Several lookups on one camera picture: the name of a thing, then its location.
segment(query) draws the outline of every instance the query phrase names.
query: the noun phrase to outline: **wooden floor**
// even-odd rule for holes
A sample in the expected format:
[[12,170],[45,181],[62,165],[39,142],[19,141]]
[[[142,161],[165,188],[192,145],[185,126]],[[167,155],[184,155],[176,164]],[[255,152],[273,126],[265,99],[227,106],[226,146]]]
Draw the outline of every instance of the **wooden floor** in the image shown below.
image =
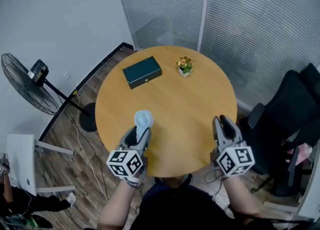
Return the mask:
[[[113,55],[79,90],[79,96],[81,105],[84,106],[87,103],[95,102],[99,88],[105,79],[106,75],[111,69],[125,57],[133,53],[133,50],[123,48],[121,51]],[[67,106],[71,112],[72,117],[76,120],[77,110],[71,106]],[[246,112],[239,110],[239,117],[243,117]],[[98,132],[87,133],[80,128],[81,132],[90,141],[91,145],[96,150],[99,160],[102,162],[103,175],[107,188],[107,195],[111,197],[119,180],[114,177],[106,167],[106,160],[109,152],[105,149],[101,142]],[[74,156],[68,156],[59,154],[56,152],[47,152],[45,154],[37,153],[35,156],[35,168],[36,168],[36,180],[38,186],[60,186],[60,185],[76,185],[76,202],[74,206],[68,210],[61,212],[42,212],[38,213],[48,219],[55,229],[78,229],[74,221],[81,227],[93,227],[97,226],[99,215],[106,204],[106,199],[102,194],[96,179],[92,173],[91,167],[85,158],[85,155],[77,141],[77,131],[67,111],[64,109],[60,116],[57,118],[48,134],[46,135],[44,142],[56,145],[63,148],[74,150]],[[88,155],[94,171],[101,183],[104,190],[103,179],[100,171],[100,164],[97,157],[94,154],[94,150],[89,146],[86,140],[80,136],[80,142],[83,144],[84,151]],[[210,171],[210,167],[205,167],[194,173],[194,179],[192,185],[199,187],[202,190],[207,191],[210,194],[214,194],[220,183],[218,181],[210,184],[206,184],[204,176]],[[212,179],[213,174],[207,176],[207,180]],[[248,172],[243,176],[244,182],[248,188],[257,186],[262,182],[260,177],[257,177],[253,172]],[[144,194],[153,184],[153,180],[148,178],[145,183],[145,187],[142,190]],[[68,193],[60,193],[61,198],[67,196]],[[290,203],[292,199],[276,199],[272,197],[267,191],[261,190],[256,193],[256,197],[259,201],[265,200],[278,200],[281,203]],[[131,223],[136,216],[136,207],[140,204],[141,196],[136,191],[131,203],[129,217],[125,228],[128,230]],[[228,205],[228,197],[224,188],[218,193],[216,197],[218,205],[225,208]],[[287,213],[280,213],[276,211],[265,210],[266,216],[292,218]]]

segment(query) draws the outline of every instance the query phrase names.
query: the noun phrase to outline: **box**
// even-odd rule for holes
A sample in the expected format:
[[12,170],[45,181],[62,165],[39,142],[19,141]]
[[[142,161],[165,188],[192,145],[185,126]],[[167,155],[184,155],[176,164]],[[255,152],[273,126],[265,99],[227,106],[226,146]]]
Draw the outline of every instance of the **box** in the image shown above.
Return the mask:
[[162,75],[160,65],[153,56],[123,69],[131,89]]
[[143,162],[136,150],[113,150],[106,164],[115,176],[124,178],[133,177],[141,169]]

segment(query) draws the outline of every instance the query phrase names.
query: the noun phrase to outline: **forearm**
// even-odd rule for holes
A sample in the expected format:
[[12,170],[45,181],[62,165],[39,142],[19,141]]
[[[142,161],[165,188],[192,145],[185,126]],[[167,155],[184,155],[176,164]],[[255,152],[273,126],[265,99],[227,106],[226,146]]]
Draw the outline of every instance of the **forearm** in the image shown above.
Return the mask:
[[260,207],[240,177],[228,177],[223,181],[223,184],[230,200],[230,207],[234,212],[247,215],[260,213]]
[[135,188],[121,180],[114,194],[104,207],[99,222],[99,230],[123,229],[128,218]]
[[11,184],[10,184],[10,180],[8,175],[4,175],[4,192],[3,192],[3,196],[5,198],[5,200],[7,201],[7,203],[13,202],[13,196],[12,196],[12,188],[11,188]]

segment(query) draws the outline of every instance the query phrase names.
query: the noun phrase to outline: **baseboard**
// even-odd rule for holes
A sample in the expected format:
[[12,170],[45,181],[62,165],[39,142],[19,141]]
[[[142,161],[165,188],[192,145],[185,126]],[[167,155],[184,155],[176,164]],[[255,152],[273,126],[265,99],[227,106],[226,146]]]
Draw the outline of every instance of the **baseboard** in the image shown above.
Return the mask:
[[[106,61],[112,57],[116,52],[118,52],[121,48],[126,47],[129,49],[134,49],[133,45],[130,45],[128,43],[122,42],[120,45],[118,45],[110,54],[108,54],[100,63],[98,63],[97,66],[94,67],[94,69],[92,71],[89,72],[89,74],[79,83],[79,85],[77,85],[76,89],[79,90],[87,81],[88,79],[94,74],[96,73],[96,71],[98,69],[100,69],[100,67],[106,63]],[[71,92],[71,94],[68,96],[69,98],[73,97],[73,92],[74,90]],[[43,141],[43,139],[45,138],[46,134],[48,133],[48,131],[50,130],[50,128],[52,127],[52,125],[54,124],[54,122],[56,121],[56,119],[59,117],[60,113],[64,110],[64,108],[66,107],[66,105],[68,104],[67,101],[64,101],[62,103],[62,105],[60,106],[60,108],[58,109],[58,111],[55,113],[55,115],[53,116],[53,118],[51,119],[51,121],[49,122],[49,124],[46,126],[45,130],[43,131],[42,135],[39,138],[39,141]]]
[[248,104],[240,101],[239,99],[236,100],[236,104],[237,104],[237,106],[241,107],[242,109],[244,109],[248,113],[250,113],[253,110],[253,107],[251,107]]

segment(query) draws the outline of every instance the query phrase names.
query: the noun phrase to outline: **table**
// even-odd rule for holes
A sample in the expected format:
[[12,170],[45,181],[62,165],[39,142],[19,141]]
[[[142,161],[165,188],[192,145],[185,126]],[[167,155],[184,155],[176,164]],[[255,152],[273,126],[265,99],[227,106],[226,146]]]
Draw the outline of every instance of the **table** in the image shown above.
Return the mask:
[[10,164],[10,182],[33,195],[38,192],[72,191],[76,186],[37,187],[35,178],[35,150],[44,149],[73,155],[73,151],[35,140],[32,134],[9,134],[6,152]]
[[[159,63],[162,76],[131,90],[123,69],[150,56]],[[195,61],[186,78],[176,65],[184,56]],[[108,151],[135,125],[138,110],[150,110],[154,116],[145,156],[147,174],[157,177],[180,176],[208,165],[215,147],[213,118],[237,118],[235,93],[222,69],[194,50],[174,46],[136,52],[107,75],[97,96],[95,120]]]

